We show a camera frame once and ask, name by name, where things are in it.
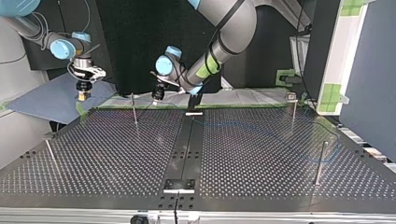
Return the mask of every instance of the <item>cable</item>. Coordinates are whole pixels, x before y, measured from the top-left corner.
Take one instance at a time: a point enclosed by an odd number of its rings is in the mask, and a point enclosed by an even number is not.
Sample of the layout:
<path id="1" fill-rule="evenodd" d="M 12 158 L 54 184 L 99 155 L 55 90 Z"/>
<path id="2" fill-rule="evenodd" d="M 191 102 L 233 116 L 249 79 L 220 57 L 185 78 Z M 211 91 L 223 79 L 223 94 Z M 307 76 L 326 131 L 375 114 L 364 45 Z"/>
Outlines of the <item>cable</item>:
<path id="1" fill-rule="evenodd" d="M 12 61 L 9 61 L 9 62 L 2 62 L 0 64 L 15 63 L 15 62 L 18 62 L 18 61 L 22 60 L 25 56 L 26 56 L 26 52 L 20 58 L 18 58 L 16 60 L 12 60 Z"/>
<path id="2" fill-rule="evenodd" d="M 308 98 L 311 100 L 312 105 L 314 106 L 315 110 L 318 110 L 317 109 L 317 105 L 314 103 L 314 101 L 312 99 L 312 96 L 311 96 L 311 93 L 309 92 L 309 90 L 308 90 L 308 88 L 306 86 L 305 78 L 304 78 L 304 71 L 303 71 L 303 69 L 301 69 L 301 65 L 300 65 L 300 59 L 301 58 L 300 58 L 300 49 L 298 47 L 298 37 L 299 37 L 299 29 L 300 29 L 301 18 L 303 16 L 303 12 L 304 12 L 304 6 L 305 6 L 305 0 L 303 0 L 303 3 L 301 5 L 300 15 L 299 15 L 298 20 L 297 20 L 297 34 L 296 34 L 297 64 L 298 64 L 298 67 L 299 67 L 299 70 L 300 70 L 300 73 L 301 73 L 301 79 L 303 81 L 304 88 L 306 90 L 306 93 L 308 94 Z"/>
<path id="3" fill-rule="evenodd" d="M 176 202 L 175 202 L 175 209 L 174 209 L 175 224 L 178 224 L 178 217 L 177 217 L 178 196 L 179 196 L 179 194 L 177 194 L 177 198 L 176 198 Z"/>
<path id="4" fill-rule="evenodd" d="M 85 2 L 85 5 L 87 5 L 87 9 L 88 9 L 88 22 L 87 22 L 87 25 L 85 26 L 85 28 L 82 30 L 82 33 L 84 33 L 88 29 L 88 27 L 90 26 L 90 23 L 91 23 L 91 8 L 90 8 L 90 5 L 88 4 L 87 0 L 84 0 L 84 2 Z"/>

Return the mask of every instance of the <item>gray cable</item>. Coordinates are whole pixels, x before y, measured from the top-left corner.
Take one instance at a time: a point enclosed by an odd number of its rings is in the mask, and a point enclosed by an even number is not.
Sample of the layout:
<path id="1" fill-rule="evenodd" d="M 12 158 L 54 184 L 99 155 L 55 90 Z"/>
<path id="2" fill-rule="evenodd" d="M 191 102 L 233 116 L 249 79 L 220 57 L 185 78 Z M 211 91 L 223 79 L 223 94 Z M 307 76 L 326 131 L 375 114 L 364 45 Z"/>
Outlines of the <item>gray cable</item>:
<path id="1" fill-rule="evenodd" d="M 88 9 L 88 22 L 87 22 L 87 25 L 85 26 L 85 28 L 82 30 L 83 33 L 88 29 L 88 27 L 90 26 L 90 23 L 91 23 L 91 8 L 90 8 L 90 5 L 88 4 L 87 0 L 84 0 L 84 2 L 85 2 L 85 5 L 87 5 L 87 9 Z"/>
<path id="2" fill-rule="evenodd" d="M 25 56 L 26 56 L 26 52 L 19 59 L 8 61 L 8 62 L 2 62 L 0 64 L 15 63 L 15 62 L 22 60 Z"/>

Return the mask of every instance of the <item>vertical pin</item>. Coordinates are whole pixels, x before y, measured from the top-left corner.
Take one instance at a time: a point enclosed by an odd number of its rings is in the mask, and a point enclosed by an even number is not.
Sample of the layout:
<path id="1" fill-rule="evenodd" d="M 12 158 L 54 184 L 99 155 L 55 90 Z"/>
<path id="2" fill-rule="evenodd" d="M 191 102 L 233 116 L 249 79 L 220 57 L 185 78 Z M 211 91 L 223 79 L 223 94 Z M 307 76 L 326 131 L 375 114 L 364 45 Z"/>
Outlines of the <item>vertical pin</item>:
<path id="1" fill-rule="evenodd" d="M 52 147 L 50 146 L 50 141 L 49 140 L 45 140 L 46 141 L 46 144 L 47 144 L 47 148 L 48 148 L 48 150 L 49 150 L 49 154 L 50 154 L 50 157 L 53 159 L 53 160 L 55 160 L 55 156 L 53 155 L 53 152 L 52 152 Z"/>
<path id="2" fill-rule="evenodd" d="M 131 94 L 131 104 L 132 104 L 132 109 L 134 110 L 134 124 L 137 124 L 136 108 L 134 104 L 134 93 Z"/>

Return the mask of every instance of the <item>gray panel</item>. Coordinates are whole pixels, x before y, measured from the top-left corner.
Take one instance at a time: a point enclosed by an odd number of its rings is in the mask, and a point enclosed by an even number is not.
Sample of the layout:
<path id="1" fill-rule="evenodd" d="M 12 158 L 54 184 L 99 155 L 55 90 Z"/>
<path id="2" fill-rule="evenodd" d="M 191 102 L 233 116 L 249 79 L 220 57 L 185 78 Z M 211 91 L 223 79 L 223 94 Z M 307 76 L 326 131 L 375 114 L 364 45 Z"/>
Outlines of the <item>gray panel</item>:
<path id="1" fill-rule="evenodd" d="M 76 83 L 70 74 L 64 74 L 29 91 L 9 103 L 7 107 L 23 114 L 68 124 L 80 116 L 76 110 Z M 114 93 L 114 85 L 103 81 L 96 82 L 92 88 L 92 97 L 81 105 L 85 110 L 89 110 L 99 106 Z"/>
<path id="2" fill-rule="evenodd" d="M 394 0 L 378 0 L 368 7 L 346 90 L 350 102 L 343 106 L 340 120 L 396 161 L 394 8 Z"/>
<path id="3" fill-rule="evenodd" d="M 133 116 L 95 111 L 50 142 L 56 160 L 44 147 L 21 156 L 0 172 L 0 206 L 156 209 L 182 114 Z"/>

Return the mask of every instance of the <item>metal bracket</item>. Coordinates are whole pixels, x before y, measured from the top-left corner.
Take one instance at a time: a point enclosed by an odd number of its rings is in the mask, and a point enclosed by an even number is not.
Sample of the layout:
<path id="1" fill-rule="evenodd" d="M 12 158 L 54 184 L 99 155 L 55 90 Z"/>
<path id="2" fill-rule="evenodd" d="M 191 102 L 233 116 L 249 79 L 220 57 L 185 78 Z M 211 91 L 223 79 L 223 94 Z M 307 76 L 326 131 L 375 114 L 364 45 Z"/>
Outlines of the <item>metal bracket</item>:
<path id="1" fill-rule="evenodd" d="M 163 193 L 193 194 L 195 192 L 195 180 L 167 179 L 163 187 Z"/>
<path id="2" fill-rule="evenodd" d="M 349 98 L 346 97 L 345 95 L 341 95 L 340 103 L 343 103 L 344 105 L 349 105 Z"/>

